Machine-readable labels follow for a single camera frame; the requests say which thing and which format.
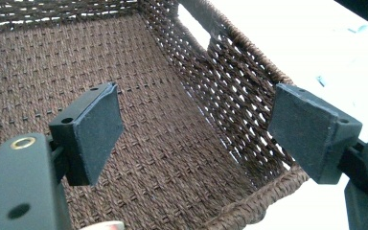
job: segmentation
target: white surface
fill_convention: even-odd
[[[368,22],[332,0],[210,1],[298,86],[360,120],[360,139],[368,141]],[[179,13],[206,47],[208,34]],[[344,175],[337,186],[310,180],[245,229],[348,229],[347,181]]]

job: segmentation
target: brown wicker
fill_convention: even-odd
[[[242,229],[308,179],[266,131],[273,86],[292,81],[210,3],[180,3],[207,51],[173,0],[0,0],[0,144],[119,85],[125,132],[98,185],[66,186],[75,228]]]

